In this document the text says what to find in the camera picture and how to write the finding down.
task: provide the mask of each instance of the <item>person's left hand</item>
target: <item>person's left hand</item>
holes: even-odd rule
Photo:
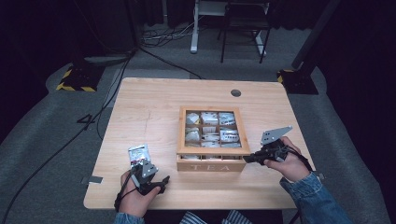
[[[125,182],[129,174],[130,172],[127,171],[121,176],[121,185]],[[130,178],[124,192],[122,193],[122,196],[135,188],[136,186],[134,185],[134,181],[132,181]],[[147,195],[141,195],[137,189],[134,190],[122,199],[119,212],[135,217],[143,217],[148,210],[149,204],[152,202],[155,196],[157,196],[160,190],[161,188],[157,187]]]

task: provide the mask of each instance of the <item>table top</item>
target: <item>table top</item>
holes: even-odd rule
[[[241,96],[231,95],[240,90]],[[295,205],[279,185],[282,175],[258,163],[242,172],[178,172],[177,136],[183,105],[235,106],[244,122],[250,151],[260,150],[262,132],[291,125],[286,134],[313,168],[286,91],[276,82],[125,78],[118,93],[84,205],[113,209],[120,176],[130,168],[128,148],[148,144],[160,170],[153,181],[170,175],[164,194],[149,209],[287,209]]]

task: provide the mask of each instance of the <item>black chair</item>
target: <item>black chair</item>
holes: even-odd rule
[[[255,45],[262,46],[260,52],[260,63],[265,54],[265,48],[267,47],[268,37],[271,31],[271,25],[268,20],[266,13],[266,1],[236,1],[229,0],[225,7],[224,21],[222,28],[218,35],[218,40],[221,34],[223,34],[222,50],[221,50],[221,62],[224,60],[224,50],[226,45]],[[235,43],[227,42],[227,32],[249,32],[251,33],[252,43]],[[258,37],[262,31],[266,31],[265,39],[263,43],[257,43],[256,37]]]

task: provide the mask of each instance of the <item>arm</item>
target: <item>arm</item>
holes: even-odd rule
[[[129,172],[121,176],[121,185],[127,179]],[[139,191],[134,190],[136,186],[132,179],[128,179],[128,183],[122,195],[125,195],[120,203],[120,211],[117,213],[114,224],[130,223],[143,224],[145,223],[143,216],[146,214],[149,204],[154,200],[155,196],[160,192],[161,188],[153,189],[147,195],[141,195]]]
[[[283,137],[281,140],[301,153],[289,138]],[[284,176],[280,185],[294,200],[303,223],[352,223],[330,192],[297,156],[289,153],[284,162],[265,161],[264,164]]]

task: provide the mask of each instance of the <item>blue sleeve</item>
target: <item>blue sleeve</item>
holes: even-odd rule
[[[134,217],[126,213],[117,213],[114,224],[145,224],[142,217]]]
[[[314,173],[295,183],[282,178],[280,185],[294,200],[303,223],[352,223]]]

